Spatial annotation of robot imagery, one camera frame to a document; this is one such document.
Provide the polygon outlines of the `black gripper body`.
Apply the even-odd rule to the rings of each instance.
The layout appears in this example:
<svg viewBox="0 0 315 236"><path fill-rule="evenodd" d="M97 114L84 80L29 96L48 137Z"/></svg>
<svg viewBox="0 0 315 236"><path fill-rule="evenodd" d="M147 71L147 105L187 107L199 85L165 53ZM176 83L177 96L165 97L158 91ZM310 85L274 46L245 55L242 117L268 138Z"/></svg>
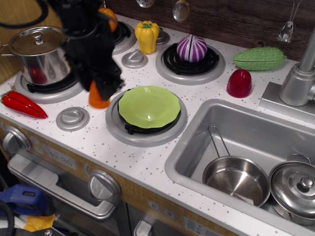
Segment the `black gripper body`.
<svg viewBox="0 0 315 236"><path fill-rule="evenodd" d="M66 59L82 87L90 90L97 75L121 74L113 60L114 42L111 36L94 34L82 38L68 38L63 43Z"/></svg>

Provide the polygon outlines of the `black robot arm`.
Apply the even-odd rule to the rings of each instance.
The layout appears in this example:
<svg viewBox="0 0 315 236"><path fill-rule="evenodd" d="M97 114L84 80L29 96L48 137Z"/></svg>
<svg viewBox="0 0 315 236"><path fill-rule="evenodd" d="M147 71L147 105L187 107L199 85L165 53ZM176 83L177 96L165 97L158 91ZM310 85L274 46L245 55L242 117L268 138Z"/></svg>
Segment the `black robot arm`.
<svg viewBox="0 0 315 236"><path fill-rule="evenodd" d="M100 0L39 0L40 15L28 22L1 27L21 29L43 22L52 7L62 23L66 40L61 44L72 72L83 88L90 90L92 82L102 100L107 101L119 91L124 81L121 70L112 58L114 40L109 26L110 17L99 12Z"/></svg>

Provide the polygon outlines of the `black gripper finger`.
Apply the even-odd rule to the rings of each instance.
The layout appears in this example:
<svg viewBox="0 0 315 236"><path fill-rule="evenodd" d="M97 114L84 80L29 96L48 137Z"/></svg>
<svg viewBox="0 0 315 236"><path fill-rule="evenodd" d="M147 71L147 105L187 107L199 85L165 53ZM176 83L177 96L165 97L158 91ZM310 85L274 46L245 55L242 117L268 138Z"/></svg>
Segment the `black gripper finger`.
<svg viewBox="0 0 315 236"><path fill-rule="evenodd" d="M109 100L112 95L119 92L124 86L125 81L120 74L116 75L97 75L94 78L96 88L102 100Z"/></svg>

